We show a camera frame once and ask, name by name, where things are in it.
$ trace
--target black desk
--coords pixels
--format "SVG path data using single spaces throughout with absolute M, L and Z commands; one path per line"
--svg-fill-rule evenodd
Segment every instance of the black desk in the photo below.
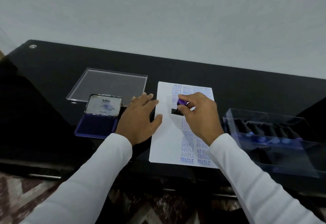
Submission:
M 148 75 L 145 91 L 154 96 L 158 81 L 211 87 L 220 117 L 230 107 L 295 116 L 326 96 L 326 80 L 322 79 L 37 40 L 27 41 L 7 58 L 71 125 L 77 124 L 85 104 L 72 104 L 66 96 L 87 67 Z M 124 169 L 130 175 L 228 184 L 218 170 L 150 163 L 150 141 L 134 149 L 137 156 Z M 326 193 L 325 182 L 319 179 L 274 173 L 271 176 L 298 191 Z

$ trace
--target white paper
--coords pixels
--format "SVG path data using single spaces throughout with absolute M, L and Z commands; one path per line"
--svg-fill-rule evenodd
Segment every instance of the white paper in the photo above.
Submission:
M 184 116 L 171 114 L 178 94 L 201 92 L 214 100 L 211 88 L 159 82 L 155 116 L 163 114 L 161 126 L 152 136 L 149 161 L 165 164 L 218 168 L 206 153 L 209 147 L 190 130 Z

